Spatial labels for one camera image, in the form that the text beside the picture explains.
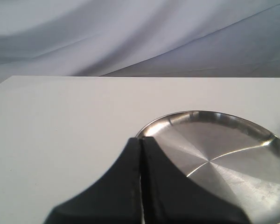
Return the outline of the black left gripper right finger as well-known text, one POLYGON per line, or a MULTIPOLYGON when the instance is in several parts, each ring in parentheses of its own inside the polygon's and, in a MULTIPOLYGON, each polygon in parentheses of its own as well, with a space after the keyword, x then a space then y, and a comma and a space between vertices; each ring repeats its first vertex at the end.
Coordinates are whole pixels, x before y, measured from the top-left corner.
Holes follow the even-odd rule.
POLYGON ((141 194, 147 224, 248 224, 237 206, 187 178, 153 137, 140 139, 141 194))

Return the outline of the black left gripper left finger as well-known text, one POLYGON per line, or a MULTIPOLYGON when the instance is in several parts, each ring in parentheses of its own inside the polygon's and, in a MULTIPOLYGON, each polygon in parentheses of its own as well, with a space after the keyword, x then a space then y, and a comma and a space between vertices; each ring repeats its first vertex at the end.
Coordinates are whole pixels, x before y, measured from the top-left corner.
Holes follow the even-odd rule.
POLYGON ((140 224, 140 154, 130 138, 107 172, 88 189, 56 206, 47 224, 140 224))

